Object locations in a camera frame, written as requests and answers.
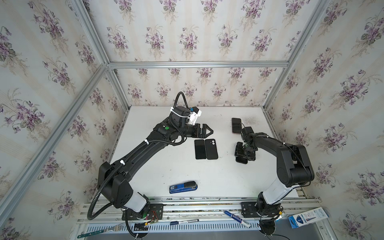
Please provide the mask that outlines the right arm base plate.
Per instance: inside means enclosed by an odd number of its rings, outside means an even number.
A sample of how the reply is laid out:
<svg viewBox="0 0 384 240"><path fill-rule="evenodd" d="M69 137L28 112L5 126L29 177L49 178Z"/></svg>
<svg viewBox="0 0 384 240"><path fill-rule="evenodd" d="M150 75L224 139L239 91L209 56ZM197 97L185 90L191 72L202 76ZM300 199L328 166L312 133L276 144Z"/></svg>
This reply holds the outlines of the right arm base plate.
<svg viewBox="0 0 384 240"><path fill-rule="evenodd" d="M281 204L268 205L263 202L241 202L242 216L245 218L275 218L283 212Z"/></svg>

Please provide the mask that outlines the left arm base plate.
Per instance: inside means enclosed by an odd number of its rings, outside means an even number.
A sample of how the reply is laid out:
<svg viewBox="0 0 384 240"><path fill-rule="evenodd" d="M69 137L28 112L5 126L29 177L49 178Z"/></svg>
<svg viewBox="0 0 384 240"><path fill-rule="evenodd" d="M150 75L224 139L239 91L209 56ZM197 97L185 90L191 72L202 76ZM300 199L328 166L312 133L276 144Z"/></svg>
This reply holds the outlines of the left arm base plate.
<svg viewBox="0 0 384 240"><path fill-rule="evenodd" d="M122 220L161 220L163 218L163 204L146 204L140 212L135 212L132 209L123 211Z"/></svg>

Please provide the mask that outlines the black phone case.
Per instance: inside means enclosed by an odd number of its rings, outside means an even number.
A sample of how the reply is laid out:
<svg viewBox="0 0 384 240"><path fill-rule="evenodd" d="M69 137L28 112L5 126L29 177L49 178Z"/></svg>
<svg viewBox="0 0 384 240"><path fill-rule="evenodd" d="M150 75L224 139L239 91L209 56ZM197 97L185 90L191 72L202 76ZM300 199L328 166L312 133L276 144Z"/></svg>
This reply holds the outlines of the black phone case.
<svg viewBox="0 0 384 240"><path fill-rule="evenodd" d="M205 140L206 158L208 160L217 160L219 158L217 150L217 142L215 139Z"/></svg>

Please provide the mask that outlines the black phone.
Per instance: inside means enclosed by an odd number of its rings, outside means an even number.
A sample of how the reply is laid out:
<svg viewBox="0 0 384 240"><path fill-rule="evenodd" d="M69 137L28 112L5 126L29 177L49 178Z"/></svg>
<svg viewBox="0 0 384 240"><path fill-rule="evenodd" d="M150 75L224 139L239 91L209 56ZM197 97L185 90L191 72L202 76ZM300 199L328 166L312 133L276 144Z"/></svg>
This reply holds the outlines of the black phone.
<svg viewBox="0 0 384 240"><path fill-rule="evenodd" d="M248 163L248 157L244 151L243 144L241 142L237 142L235 149L235 161L240 164L246 165Z"/></svg>
<svg viewBox="0 0 384 240"><path fill-rule="evenodd" d="M195 157L196 160L204 160L206 159L206 147L205 147L205 140L195 140Z"/></svg>

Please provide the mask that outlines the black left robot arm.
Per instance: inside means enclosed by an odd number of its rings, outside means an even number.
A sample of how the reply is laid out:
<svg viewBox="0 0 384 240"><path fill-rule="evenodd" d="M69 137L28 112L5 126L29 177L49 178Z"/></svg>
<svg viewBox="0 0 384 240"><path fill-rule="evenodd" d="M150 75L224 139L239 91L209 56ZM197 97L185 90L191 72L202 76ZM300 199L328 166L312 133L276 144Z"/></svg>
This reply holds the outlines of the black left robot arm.
<svg viewBox="0 0 384 240"><path fill-rule="evenodd" d="M147 198L133 190L130 181L139 169L156 153L167 146L179 146L187 138L206 139L213 130L206 124L198 124L202 115L198 107L171 107L170 114L154 126L151 133L132 151L113 163L99 168L96 193L88 213L94 217L113 206L140 212L147 207Z"/></svg>

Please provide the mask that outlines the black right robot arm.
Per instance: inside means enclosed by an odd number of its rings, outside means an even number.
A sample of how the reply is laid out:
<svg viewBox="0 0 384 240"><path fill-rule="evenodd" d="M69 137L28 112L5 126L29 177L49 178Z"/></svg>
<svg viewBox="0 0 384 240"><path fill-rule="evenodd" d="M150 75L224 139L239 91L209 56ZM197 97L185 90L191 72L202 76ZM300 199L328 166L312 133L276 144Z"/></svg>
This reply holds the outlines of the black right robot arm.
<svg viewBox="0 0 384 240"><path fill-rule="evenodd" d="M315 178L306 147L281 142L266 133L255 133L251 127L241 130L243 149L247 154L262 149L276 157L277 178L258 196L256 203L260 215L277 211L281 200L292 190L308 187Z"/></svg>

